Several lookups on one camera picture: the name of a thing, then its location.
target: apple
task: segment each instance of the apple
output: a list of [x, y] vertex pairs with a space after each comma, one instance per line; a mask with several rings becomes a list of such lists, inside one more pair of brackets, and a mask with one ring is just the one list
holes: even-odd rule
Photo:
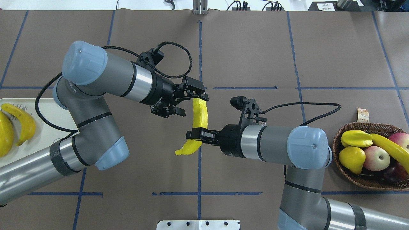
[[405, 180], [407, 176], [405, 168], [396, 160], [391, 161], [391, 165], [386, 169], [375, 173], [375, 178], [387, 184], [396, 184]]
[[381, 171], [389, 166], [389, 154], [378, 146], [370, 146], [365, 150], [364, 168], [371, 171]]
[[392, 134], [388, 139], [395, 142], [396, 144], [401, 146], [404, 150], [409, 152], [409, 134], [395, 133], [395, 134]]

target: blue tape line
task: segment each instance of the blue tape line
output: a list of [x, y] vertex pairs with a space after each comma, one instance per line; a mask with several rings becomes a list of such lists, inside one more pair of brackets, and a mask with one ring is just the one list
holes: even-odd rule
[[301, 87], [300, 89], [302, 90], [396, 90], [395, 87]]
[[199, 23], [199, 81], [202, 81], [202, 21]]
[[84, 189], [84, 182], [85, 182], [85, 174], [87, 173], [87, 169], [85, 168], [82, 171], [82, 179], [81, 179], [81, 185], [79, 188], [79, 194], [78, 194], [78, 201], [77, 201], [77, 208], [75, 210], [75, 217], [74, 217], [74, 224], [72, 225], [72, 230], [76, 229], [76, 224], [78, 221], [78, 215], [79, 215], [79, 208], [81, 206], [81, 198], [82, 198], [82, 190]]
[[25, 16], [24, 16], [23, 22], [21, 23], [21, 27], [20, 27], [20, 30], [18, 31], [18, 35], [17, 35], [16, 41], [15, 41], [15, 43], [14, 43], [13, 49], [11, 50], [11, 54], [10, 54], [9, 60], [7, 61], [6, 69], [4, 70], [3, 77], [2, 77], [2, 79], [1, 79], [1, 81], [0, 81], [0, 89], [1, 89], [2, 86], [3, 86], [4, 79], [6, 79], [7, 70], [9, 69], [11, 59], [13, 58], [14, 51], [16, 50], [18, 40], [20, 39], [20, 35], [21, 35], [22, 30], [23, 30], [25, 21], [27, 20], [27, 16], [28, 16], [28, 10], [26, 11], [26, 14], [25, 14]]
[[[29, 196], [79, 196], [79, 192], [32, 192]], [[100, 196], [103, 197], [102, 192], [83, 192], [82, 196]]]
[[402, 96], [400, 95], [398, 84], [396, 83], [395, 75], [393, 74], [391, 63], [389, 62], [388, 54], [386, 53], [385, 46], [383, 44], [381, 34], [379, 33], [378, 23], [376, 22], [376, 17], [375, 17], [375, 12], [374, 11], [372, 11], [372, 18], [373, 18], [373, 23], [375, 24], [376, 33], [378, 34], [379, 41], [381, 43], [382, 51], [383, 51], [385, 59], [386, 59], [386, 63], [388, 64], [389, 72], [391, 73], [391, 76], [392, 76], [393, 84], [395, 85], [395, 89], [396, 89], [396, 92], [397, 92], [398, 97], [399, 97], [400, 106], [402, 107], [403, 113], [405, 115], [406, 123], [409, 126], [409, 117], [408, 117], [408, 114], [406, 112], [405, 105], [403, 104]]
[[198, 220], [202, 219], [202, 147], [199, 148], [198, 162]]
[[109, 34], [108, 34], [108, 41], [107, 45], [111, 42], [111, 33], [112, 33], [112, 27], [114, 26], [114, 17], [115, 17], [115, 10], [112, 11], [112, 18], [111, 18], [111, 26], [109, 27]]
[[330, 191], [321, 192], [321, 195], [375, 195], [375, 194], [409, 194], [398, 191]]
[[[13, 90], [38, 90], [38, 89], [42, 89], [43, 86], [3, 86], [2, 89], [13, 89]], [[54, 86], [50, 86], [47, 89], [51, 90], [53, 89]]]
[[152, 196], [197, 196], [198, 192], [160, 192], [152, 193]]
[[214, 87], [212, 90], [276, 90], [277, 86], [273, 87]]
[[258, 196], [263, 192], [202, 192], [203, 196]]
[[[300, 97], [300, 102], [303, 102], [303, 96], [301, 94], [301, 84], [300, 84], [300, 78], [298, 75], [298, 69], [297, 65], [295, 64], [295, 49], [294, 49], [294, 41], [292, 39], [292, 31], [291, 31], [291, 22], [290, 22], [290, 13], [287, 11], [287, 22], [288, 22], [288, 31], [290, 32], [290, 41], [291, 41], [291, 50], [292, 50], [292, 59], [294, 60], [294, 69], [295, 69], [295, 75], [297, 76], [297, 88], [298, 88], [298, 95]], [[301, 113], [303, 115], [303, 121], [306, 122], [306, 115], [304, 112], [304, 105], [301, 105]]]
[[32, 192], [28, 195], [33, 196], [78, 196], [79, 192]]
[[[201, 192], [201, 196], [258, 196], [263, 192]], [[160, 192], [152, 196], [197, 196], [198, 192]]]

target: price tag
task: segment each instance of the price tag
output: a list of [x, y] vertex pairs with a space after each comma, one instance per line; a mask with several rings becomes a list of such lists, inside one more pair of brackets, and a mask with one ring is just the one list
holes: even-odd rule
[[369, 111], [364, 108], [358, 108], [358, 120], [357, 122], [369, 123]]
[[318, 9], [322, 11], [335, 11], [333, 3], [317, 3]]

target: toy banana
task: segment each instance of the toy banana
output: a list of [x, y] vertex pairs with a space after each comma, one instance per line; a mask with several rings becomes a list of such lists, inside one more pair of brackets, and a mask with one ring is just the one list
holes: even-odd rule
[[374, 145], [383, 148], [391, 157], [397, 160], [409, 173], [409, 153], [395, 142], [381, 135], [371, 133]]
[[36, 132], [36, 123], [30, 114], [9, 103], [2, 104], [1, 109], [14, 115], [21, 123], [21, 134], [16, 146], [20, 146], [23, 142], [34, 136], [34, 133]]
[[[207, 129], [207, 106], [204, 100], [193, 98], [193, 128], [199, 127]], [[175, 154], [190, 155], [196, 152], [201, 145], [201, 141], [187, 140], [181, 149], [175, 151]]]
[[9, 118], [0, 111], [0, 157], [6, 155], [13, 146], [14, 131]]

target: woven basket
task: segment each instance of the woven basket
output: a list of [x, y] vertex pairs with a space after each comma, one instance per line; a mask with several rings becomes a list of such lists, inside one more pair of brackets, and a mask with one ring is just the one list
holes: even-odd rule
[[341, 173], [352, 183], [366, 188], [366, 189], [375, 189], [375, 190], [382, 190], [382, 191], [408, 191], [409, 190], [409, 176], [406, 180], [403, 180], [399, 183], [394, 185], [387, 185], [382, 184], [375, 180], [375, 177], [371, 174], [368, 175], [356, 175], [353, 174], [349, 169], [341, 165], [338, 159], [339, 152], [344, 149], [344, 146], [341, 144], [341, 136], [345, 131], [348, 130], [362, 130], [366, 133], [376, 133], [382, 135], [384, 137], [389, 137], [394, 133], [406, 133], [402, 129], [388, 125], [388, 124], [377, 124], [377, 123], [364, 123], [364, 122], [354, 122], [349, 123], [342, 126], [337, 134], [334, 137], [333, 144], [332, 144], [332, 151], [334, 162], [336, 163], [338, 169]]

